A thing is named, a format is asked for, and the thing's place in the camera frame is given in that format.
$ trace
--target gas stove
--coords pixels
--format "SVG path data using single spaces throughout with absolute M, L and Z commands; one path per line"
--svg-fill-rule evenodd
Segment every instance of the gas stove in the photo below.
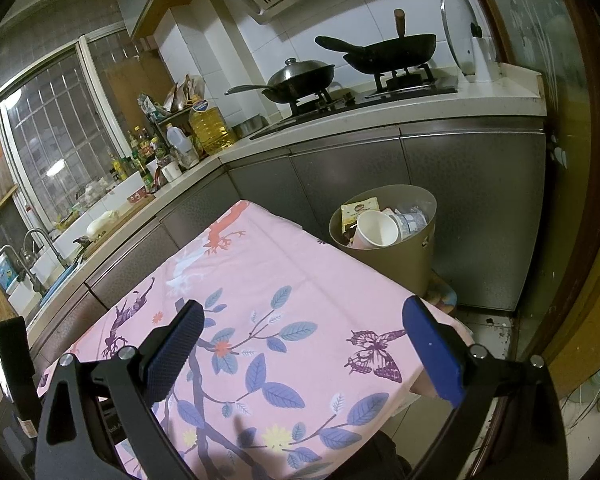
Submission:
M 292 106 L 293 115 L 275 124 L 265 126 L 249 138 L 251 140 L 259 139 L 292 126 L 367 106 L 458 92 L 457 77 L 448 76 L 435 79 L 428 69 L 428 66 L 424 69 L 426 78 L 423 78 L 419 73 L 406 71 L 405 74 L 398 75 L 394 72 L 391 78 L 384 80 L 384 85 L 380 75 L 376 75 L 376 89 L 355 96 L 351 92 L 347 92 L 339 99 L 334 100 L 327 91 L 321 92 L 317 99 L 302 104 L 294 104 Z

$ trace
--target yellow flower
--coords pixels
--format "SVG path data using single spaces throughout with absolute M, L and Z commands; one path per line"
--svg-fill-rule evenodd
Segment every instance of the yellow flower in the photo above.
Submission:
M 279 428 L 274 424 L 271 428 L 267 428 L 266 433 L 262 435 L 262 439 L 267 447 L 278 453 L 283 453 L 282 449 L 291 442 L 291 432 L 287 428 Z
M 198 442 L 198 434 L 196 433 L 196 430 L 187 430 L 182 434 L 182 438 L 184 439 L 184 445 L 185 446 L 193 446 L 195 443 Z

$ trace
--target pan handle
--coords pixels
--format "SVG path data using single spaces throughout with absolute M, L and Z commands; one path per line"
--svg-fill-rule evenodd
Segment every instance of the pan handle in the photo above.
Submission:
M 330 38 L 329 36 L 317 36 L 315 38 L 315 43 L 320 45 L 322 48 L 334 50 L 336 52 L 346 52 L 347 54 L 351 52 L 362 55 L 366 54 L 366 48 L 364 46 L 352 45 L 346 41 Z
M 404 38 L 406 24 L 404 20 L 404 11 L 402 9 L 394 10 L 395 30 L 398 31 L 398 38 Z
M 246 92 L 247 90 L 259 90 L 259 89 L 269 89 L 275 91 L 273 86 L 267 85 L 240 85 L 234 86 L 233 88 L 229 88 L 224 95 L 237 94 L 238 92 Z

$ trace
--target metal screw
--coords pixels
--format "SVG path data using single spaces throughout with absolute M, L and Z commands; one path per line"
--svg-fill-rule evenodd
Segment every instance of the metal screw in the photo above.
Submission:
M 489 354 L 487 349 L 482 345 L 471 345 L 469 346 L 469 352 L 476 359 L 484 359 Z
M 123 346 L 119 351 L 118 351 L 118 357 L 120 359 L 131 359 L 134 355 L 136 355 L 136 348 L 133 346 Z
M 64 354 L 58 362 L 60 363 L 60 366 L 68 366 L 74 362 L 74 355 Z
M 531 361 L 531 364 L 535 368 L 542 368 L 544 366 L 544 359 L 542 359 L 539 355 L 532 355 L 529 358 L 529 361 Z

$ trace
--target faucet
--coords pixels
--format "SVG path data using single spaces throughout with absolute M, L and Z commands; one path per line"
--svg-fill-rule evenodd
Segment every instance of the faucet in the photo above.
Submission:
M 60 256 L 60 253 L 58 252 L 58 250 L 56 249 L 55 245 L 53 244 L 53 242 L 50 240 L 49 235 L 46 234 L 46 232 L 42 229 L 40 229 L 39 227 L 34 227 L 32 229 L 29 229 L 27 231 L 27 234 L 24 235 L 24 240 L 22 241 L 22 252 L 26 255 L 27 253 L 27 237 L 31 234 L 31 233 L 39 233 L 42 235 L 42 237 L 45 239 L 45 242 L 47 243 L 47 245 L 49 247 L 51 247 L 51 250 L 54 252 L 54 254 L 56 255 L 56 258 L 58 259 L 58 261 L 60 262 L 60 265 L 62 265 L 65 269 L 69 268 L 69 265 L 65 262 L 64 258 L 62 256 Z
M 31 272 L 29 270 L 29 267 L 27 267 L 25 265 L 25 263 L 22 261 L 22 258 L 20 257 L 20 255 L 16 252 L 16 249 L 14 249 L 12 246 L 10 246 L 9 244 L 7 244 L 4 247 L 0 248 L 0 256 L 3 253 L 5 253 L 7 249 L 11 250 L 11 253 L 15 257 L 15 259 L 24 268 L 24 271 L 31 278 L 31 284 L 33 285 L 33 291 L 34 292 L 39 292 L 42 296 L 44 296 L 46 294 L 46 288 L 42 285 L 42 283 L 40 283 L 40 280 L 38 279 L 38 277 L 33 272 Z M 7 294 L 7 291 L 4 290 L 4 288 L 2 287 L 2 284 L 0 284 L 0 288 L 4 291 L 5 294 Z

